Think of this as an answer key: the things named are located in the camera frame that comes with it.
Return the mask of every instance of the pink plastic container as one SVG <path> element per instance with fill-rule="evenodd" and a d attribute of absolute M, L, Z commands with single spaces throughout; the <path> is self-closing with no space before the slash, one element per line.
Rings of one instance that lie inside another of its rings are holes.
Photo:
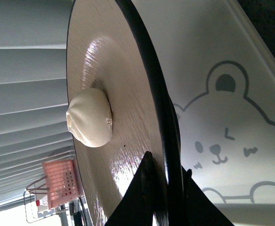
<path fill-rule="evenodd" d="M 76 199 L 78 183 L 72 160 L 44 162 L 42 164 L 46 186 L 49 188 L 49 209 Z"/>

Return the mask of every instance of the bear ear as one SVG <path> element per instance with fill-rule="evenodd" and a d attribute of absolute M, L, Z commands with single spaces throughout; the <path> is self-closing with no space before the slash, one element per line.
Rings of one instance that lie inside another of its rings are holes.
<path fill-rule="evenodd" d="M 180 105 L 178 104 L 173 104 L 174 105 L 174 109 L 175 109 L 175 112 L 176 112 L 176 116 L 177 116 L 177 120 L 179 121 L 180 120 L 180 117 L 183 115 L 184 113 L 184 108 L 181 107 Z"/>
<path fill-rule="evenodd" d="M 222 61 L 214 65 L 207 78 L 207 92 L 233 92 L 246 96 L 248 92 L 248 75 L 246 70 L 235 61 Z"/>

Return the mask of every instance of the bear nose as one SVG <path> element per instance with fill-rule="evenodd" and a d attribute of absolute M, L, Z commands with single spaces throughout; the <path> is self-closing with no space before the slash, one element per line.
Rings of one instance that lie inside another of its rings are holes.
<path fill-rule="evenodd" d="M 214 154 L 214 155 L 219 155 L 220 152 L 221 152 L 221 147 L 220 147 L 220 145 L 212 145 L 212 146 L 210 147 L 210 152 L 211 152 L 212 154 Z"/>

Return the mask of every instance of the bear face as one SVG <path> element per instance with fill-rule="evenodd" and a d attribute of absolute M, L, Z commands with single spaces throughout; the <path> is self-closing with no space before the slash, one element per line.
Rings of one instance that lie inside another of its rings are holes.
<path fill-rule="evenodd" d="M 205 93 L 174 104 L 182 165 L 214 203 L 275 203 L 275 122 L 247 97 L 248 83 L 240 64 L 220 62 Z M 268 195 L 256 193 L 263 187 Z"/>

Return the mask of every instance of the gray line drawing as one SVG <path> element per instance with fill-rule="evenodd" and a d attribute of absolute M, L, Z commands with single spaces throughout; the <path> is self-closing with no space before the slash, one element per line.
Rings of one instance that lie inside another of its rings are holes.
<path fill-rule="evenodd" d="M 249 77 L 244 67 L 234 61 L 222 61 L 210 69 L 204 93 L 185 107 L 174 104 L 180 127 L 185 129 L 181 134 L 186 136 L 182 137 L 181 156 L 190 161 L 182 165 L 193 166 L 198 173 L 194 175 L 205 178 L 200 186 L 203 191 L 218 194 L 224 203 L 227 200 L 255 203 L 256 189 L 275 188 L 275 122 L 247 96 L 248 91 Z M 242 181 L 239 192 L 225 189 L 223 183 L 228 180 Z M 220 183 L 218 188 L 214 187 L 216 181 Z"/>
<path fill-rule="evenodd" d="M 224 134 L 224 137 L 225 137 L 226 139 L 229 139 L 229 140 L 235 140 L 234 137 L 231 137 L 231 136 L 228 135 L 228 128 L 226 128 L 226 132 L 225 132 L 225 134 Z"/>
<path fill-rule="evenodd" d="M 243 153 L 245 157 L 249 157 L 250 154 L 255 154 L 258 151 L 258 148 L 243 148 Z"/>

